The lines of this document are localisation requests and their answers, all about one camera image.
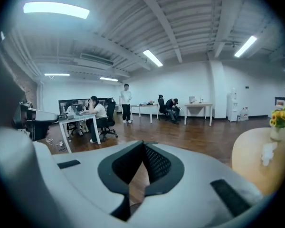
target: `round table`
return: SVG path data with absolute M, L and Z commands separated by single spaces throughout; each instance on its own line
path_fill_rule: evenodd
M 281 129 L 282 141 L 274 150 L 268 166 L 261 160 L 263 145 L 273 143 L 269 137 L 271 128 L 256 128 L 241 134 L 232 150 L 232 169 L 247 181 L 256 185 L 263 195 L 279 188 L 285 177 L 285 129 Z

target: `hair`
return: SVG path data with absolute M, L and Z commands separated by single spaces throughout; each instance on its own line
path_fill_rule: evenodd
M 94 108 L 98 105 L 99 103 L 99 100 L 97 99 L 97 97 L 94 95 L 94 96 L 91 96 L 91 100 L 92 101 L 96 101 L 96 104 L 94 105 Z

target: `desk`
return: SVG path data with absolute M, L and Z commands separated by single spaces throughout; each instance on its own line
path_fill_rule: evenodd
M 278 190 L 285 177 L 285 129 L 281 129 L 282 141 L 274 150 L 273 159 L 268 166 L 261 160 L 263 145 L 273 143 L 271 128 L 255 128 L 242 133 L 232 150 L 232 169 L 247 181 L 256 185 L 264 194 Z
M 94 130 L 95 130 L 95 133 L 96 133 L 97 142 L 98 142 L 98 144 L 100 144 L 100 138 L 99 138 L 99 135 L 98 135 L 98 129 L 97 129 L 97 123 L 96 123 L 95 114 L 89 114 L 89 115 L 83 115 L 83 116 L 74 115 L 73 119 L 65 119 L 65 120 L 59 121 L 59 126 L 60 126 L 60 130 L 61 130 L 61 133 L 62 133 L 62 137 L 63 137 L 63 140 L 64 140 L 64 142 L 66 144 L 66 148 L 67 148 L 69 153 L 72 153 L 72 152 L 71 152 L 70 146 L 68 145 L 68 140 L 67 140 L 66 132 L 65 132 L 65 129 L 64 129 L 63 125 L 67 124 L 67 123 L 78 122 L 78 121 L 87 120 L 87 119 L 91 119 L 91 118 L 93 118 Z
M 141 117 L 141 107 L 152 107 L 156 106 L 156 118 L 158 119 L 158 104 L 146 104 L 146 105 L 131 105 L 131 120 L 133 121 L 132 107 L 139 108 L 139 117 Z M 150 123 L 152 123 L 152 112 L 150 112 Z
M 203 107 L 205 108 L 205 119 L 206 119 L 206 107 L 210 106 L 210 123 L 209 126 L 212 124 L 212 106 L 211 103 L 192 103 L 192 104 L 186 104 L 185 105 L 185 125 L 187 124 L 187 115 L 188 115 L 188 108 L 189 107 Z

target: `fluorescent light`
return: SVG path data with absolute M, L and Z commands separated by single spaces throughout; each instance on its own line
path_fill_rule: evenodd
M 89 10 L 58 2 L 27 2 L 23 6 L 24 13 L 61 13 L 86 19 Z
M 240 57 L 255 41 L 257 40 L 256 37 L 251 36 L 248 41 L 241 47 L 240 50 L 234 55 L 235 57 Z
M 101 80 L 115 81 L 115 82 L 118 81 L 118 79 L 115 79 L 115 78 L 104 78 L 104 77 L 100 77 L 99 79 L 101 79 Z
M 151 59 L 157 66 L 161 67 L 162 63 L 153 55 L 153 53 L 149 50 L 143 52 L 149 59 Z
M 44 74 L 44 76 L 70 76 L 70 74 Z
M 0 35 L 1 35 L 1 39 L 4 40 L 5 36 L 4 36 L 2 31 L 1 31 Z

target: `white ceiling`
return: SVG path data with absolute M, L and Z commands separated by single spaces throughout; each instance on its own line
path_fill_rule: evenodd
M 24 15 L 20 10 L 28 1 L 37 0 L 18 0 L 15 6 L 17 26 L 6 50 L 18 52 L 35 77 L 71 73 L 75 79 L 123 80 L 138 69 L 156 68 L 143 54 L 147 49 L 165 66 L 197 53 L 234 53 L 251 35 L 258 40 L 244 58 L 275 60 L 285 53 L 283 27 L 262 0 L 49 0 L 89 9 L 87 19 Z M 113 68 L 79 66 L 74 59 L 81 53 L 107 58 Z

